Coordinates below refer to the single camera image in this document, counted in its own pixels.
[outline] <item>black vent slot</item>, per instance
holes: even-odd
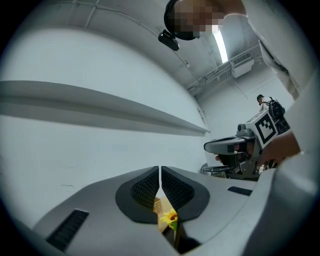
[[[132,186],[131,196],[138,204],[153,210],[158,190],[159,171],[156,171]]]
[[[238,64],[238,63],[243,62],[245,59],[248,59],[250,57],[251,57],[251,54],[248,52],[248,53],[246,53],[246,54],[234,59],[233,63],[234,64]]]
[[[229,187],[228,190],[231,192],[237,193],[237,194],[248,196],[248,197],[252,193],[252,190],[250,190],[250,189],[245,189],[245,188],[241,188],[241,187],[237,187],[237,186]]]
[[[85,222],[89,213],[82,210],[74,210],[60,226],[46,239],[46,241],[64,252],[82,224]]]
[[[176,211],[194,197],[195,191],[190,185],[165,170],[162,170],[161,176],[163,191]]]

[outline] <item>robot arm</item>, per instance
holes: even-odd
[[[215,139],[204,144],[204,150],[219,155],[224,166],[233,167],[234,173],[241,172],[241,175],[233,175],[232,178],[257,178],[257,162],[263,149],[278,135],[275,123],[268,111],[255,115],[245,123],[237,127],[235,136]],[[254,142],[252,155],[247,152],[235,151],[235,144],[246,144]]]

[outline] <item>yellow flower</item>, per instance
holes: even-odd
[[[172,222],[178,221],[178,215],[174,209],[163,214],[164,216],[160,218],[161,221],[167,223],[172,229]]]

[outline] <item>black headphones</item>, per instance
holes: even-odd
[[[158,40],[161,43],[168,46],[169,48],[171,48],[174,51],[178,51],[180,48],[176,38],[179,38],[179,39],[182,39],[185,41],[190,41],[190,40],[196,39],[196,37],[194,37],[193,32],[175,31],[175,27],[172,24],[170,24],[169,17],[172,14],[172,12],[174,12],[174,7],[175,7],[175,4],[177,1],[178,0],[170,0],[167,3],[167,5],[165,7],[165,13],[164,13],[164,24],[165,24],[165,27],[168,31],[164,30],[158,36]]]

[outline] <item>backpack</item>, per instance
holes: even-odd
[[[269,106],[269,114],[274,120],[280,120],[284,117],[286,112],[285,108],[281,104],[270,97],[270,102],[263,101],[262,103]]]

